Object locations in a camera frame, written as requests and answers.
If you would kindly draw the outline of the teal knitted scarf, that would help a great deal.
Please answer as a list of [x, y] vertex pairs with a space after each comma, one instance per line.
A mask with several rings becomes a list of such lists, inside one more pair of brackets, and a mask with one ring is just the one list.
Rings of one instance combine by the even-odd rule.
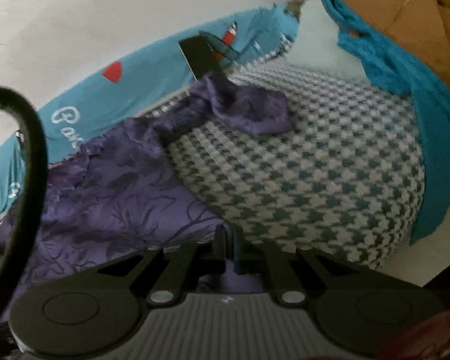
[[375, 30], [342, 0], [322, 0], [339, 24], [339, 46], [372, 84], [412, 99], [424, 153], [425, 188], [412, 242], [434, 233], [450, 206], [450, 89], [432, 69]]

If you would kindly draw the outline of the purple patterned garment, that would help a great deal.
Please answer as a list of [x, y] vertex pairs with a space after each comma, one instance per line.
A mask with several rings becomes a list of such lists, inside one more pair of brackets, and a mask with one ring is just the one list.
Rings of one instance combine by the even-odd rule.
[[167, 147], [209, 121], [249, 135], [293, 128], [286, 96], [214, 74], [158, 117], [125, 119], [49, 170], [34, 250], [14, 290], [73, 275], [149, 246], [208, 240], [223, 218], [175, 173]]

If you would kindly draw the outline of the black smartphone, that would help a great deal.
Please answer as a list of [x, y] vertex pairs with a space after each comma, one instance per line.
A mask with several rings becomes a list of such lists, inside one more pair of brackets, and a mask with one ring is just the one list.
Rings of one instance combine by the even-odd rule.
[[201, 80], [212, 73], [222, 72], [212, 49], [204, 37], [195, 36], [183, 39], [178, 42], [178, 47], [195, 80]]

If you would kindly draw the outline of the blue cartoon print bedsheet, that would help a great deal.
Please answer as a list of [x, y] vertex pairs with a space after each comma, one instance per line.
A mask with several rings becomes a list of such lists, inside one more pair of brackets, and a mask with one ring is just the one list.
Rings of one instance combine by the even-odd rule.
[[193, 74], [179, 49], [181, 40], [205, 35], [225, 41], [232, 52], [220, 65], [234, 68], [288, 50], [297, 30], [297, 20], [283, 5], [261, 7], [199, 24], [121, 57], [40, 108], [49, 162], [74, 154], [85, 141], [190, 85]]

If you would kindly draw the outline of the blue white houndstooth mat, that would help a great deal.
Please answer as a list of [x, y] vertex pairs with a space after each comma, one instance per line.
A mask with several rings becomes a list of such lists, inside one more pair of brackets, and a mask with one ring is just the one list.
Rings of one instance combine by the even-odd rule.
[[216, 118], [154, 127], [183, 110], [185, 92], [129, 123], [163, 145], [172, 174], [194, 194], [190, 222], [220, 219], [249, 241], [314, 247], [372, 269], [407, 242], [424, 197], [413, 102], [360, 79], [296, 67], [288, 40], [234, 67], [238, 85], [287, 97], [290, 132], [252, 136]]

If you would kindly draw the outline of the grey pillow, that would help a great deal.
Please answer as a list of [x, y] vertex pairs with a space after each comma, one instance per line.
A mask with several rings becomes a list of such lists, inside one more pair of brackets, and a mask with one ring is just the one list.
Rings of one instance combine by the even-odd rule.
[[339, 27], [321, 0], [301, 6], [297, 38], [287, 61], [291, 65], [329, 73], [347, 80], [367, 81], [361, 61], [338, 46]]

